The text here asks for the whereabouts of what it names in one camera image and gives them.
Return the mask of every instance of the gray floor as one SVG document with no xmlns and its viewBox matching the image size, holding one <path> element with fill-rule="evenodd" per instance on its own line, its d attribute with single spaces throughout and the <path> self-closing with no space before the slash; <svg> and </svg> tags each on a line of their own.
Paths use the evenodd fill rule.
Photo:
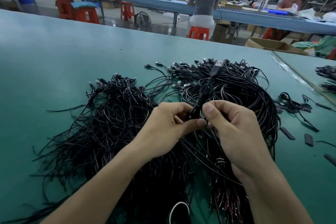
<svg viewBox="0 0 336 224">
<path fill-rule="evenodd" d="M 23 10 L 28 13 L 33 14 L 40 14 L 49 17 L 59 18 L 57 7 L 55 6 L 55 0 L 36 0 L 38 5 L 38 10 L 32 5 L 26 5 L 23 7 Z M 139 12 L 145 12 L 149 15 L 152 21 L 151 25 L 151 32 L 165 34 L 165 35 L 172 35 L 172 22 L 173 19 L 163 15 L 161 12 L 148 10 L 144 8 L 134 8 L 135 14 Z M 103 20 L 101 19 L 100 9 L 97 9 L 97 14 L 100 18 L 101 24 L 103 24 Z M 120 8 L 115 9 L 105 9 L 104 8 L 104 15 L 105 15 L 105 25 L 107 26 L 114 26 L 114 27 L 121 27 L 121 28 L 128 28 L 133 30 L 138 30 L 137 26 L 134 23 L 134 19 L 132 18 L 129 21 L 125 21 L 124 19 L 120 19 Z M 187 34 L 187 25 L 189 17 L 181 15 L 181 21 L 177 23 L 175 36 L 186 37 Z M 232 44 L 244 46 L 246 39 L 250 36 L 250 32 L 241 29 L 239 31 L 239 37 L 236 37 Z"/>
</svg>

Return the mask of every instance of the green tabletop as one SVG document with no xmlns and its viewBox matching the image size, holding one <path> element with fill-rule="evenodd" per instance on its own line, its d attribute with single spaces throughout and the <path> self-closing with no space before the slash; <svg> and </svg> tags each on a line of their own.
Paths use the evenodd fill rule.
<svg viewBox="0 0 336 224">
<path fill-rule="evenodd" d="M 144 68 L 156 61 L 170 65 L 205 57 L 232 62 L 245 59 L 266 74 L 270 81 L 268 92 L 273 98 L 286 91 L 298 102 L 306 94 L 329 105 L 281 69 L 264 50 L 5 10 L 0 10 L 0 25 L 0 221 L 31 214 L 34 208 L 27 204 L 41 207 L 42 179 L 29 176 L 41 164 L 32 162 L 32 146 L 40 149 L 47 137 L 68 129 L 72 123 L 68 112 L 45 110 L 86 103 L 88 82 L 97 77 L 107 79 L 120 73 L 137 77 L 138 84 L 143 85 L 160 76 L 157 71 Z M 266 85 L 262 78 L 258 81 Z M 282 125 L 296 140 L 290 141 L 279 132 L 276 164 L 314 222 L 332 223 L 336 167 L 323 154 L 336 156 L 336 148 L 319 143 L 309 147 L 304 143 L 304 133 L 310 133 L 315 140 L 336 143 L 336 113 L 313 106 L 312 113 L 304 115 L 320 132 L 302 126 L 293 115 L 280 114 Z M 57 181 L 46 187 L 51 201 L 65 195 Z M 194 223 L 218 223 L 209 212 L 209 198 L 206 190 L 195 192 Z"/>
<path fill-rule="evenodd" d="M 315 57 L 307 57 L 301 55 L 293 55 L 290 53 L 276 52 L 276 54 L 286 63 L 290 64 L 292 68 L 297 70 L 302 77 L 310 81 L 316 86 L 319 86 L 321 83 L 326 82 L 328 79 L 322 76 L 319 76 L 315 72 L 316 67 L 323 66 L 336 66 L 336 60 L 321 59 Z M 336 94 L 325 93 L 333 103 L 336 105 Z"/>
</svg>

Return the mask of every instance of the person in red shirt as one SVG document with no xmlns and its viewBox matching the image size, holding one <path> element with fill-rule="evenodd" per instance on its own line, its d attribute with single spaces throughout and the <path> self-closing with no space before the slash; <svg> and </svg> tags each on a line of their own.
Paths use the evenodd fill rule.
<svg viewBox="0 0 336 224">
<path fill-rule="evenodd" d="M 277 10 L 287 11 L 292 8 L 292 6 L 296 4 L 298 6 L 298 11 L 301 9 L 302 0 L 282 0 L 278 6 Z"/>
</svg>

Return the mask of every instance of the clear tape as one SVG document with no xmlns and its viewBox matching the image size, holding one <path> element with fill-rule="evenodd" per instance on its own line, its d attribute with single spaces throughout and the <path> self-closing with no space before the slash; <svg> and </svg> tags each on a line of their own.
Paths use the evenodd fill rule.
<svg viewBox="0 0 336 224">
<path fill-rule="evenodd" d="M 292 76 L 296 81 L 302 83 L 303 85 L 307 86 L 311 91 L 315 92 L 314 88 L 309 86 L 309 84 L 302 79 L 296 72 L 294 72 L 289 66 L 287 66 L 285 63 L 283 63 L 279 58 L 275 57 L 271 53 L 268 54 L 274 61 L 286 72 L 289 73 L 290 76 Z"/>
</svg>

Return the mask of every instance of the white pants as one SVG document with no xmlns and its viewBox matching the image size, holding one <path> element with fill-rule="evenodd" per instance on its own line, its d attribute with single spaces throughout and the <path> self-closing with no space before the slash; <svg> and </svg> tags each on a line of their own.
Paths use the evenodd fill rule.
<svg viewBox="0 0 336 224">
<path fill-rule="evenodd" d="M 212 36 L 215 28 L 215 21 L 211 15 L 193 15 L 190 17 L 187 26 L 187 36 L 189 35 L 191 27 L 208 28 L 210 30 L 209 39 Z"/>
</svg>

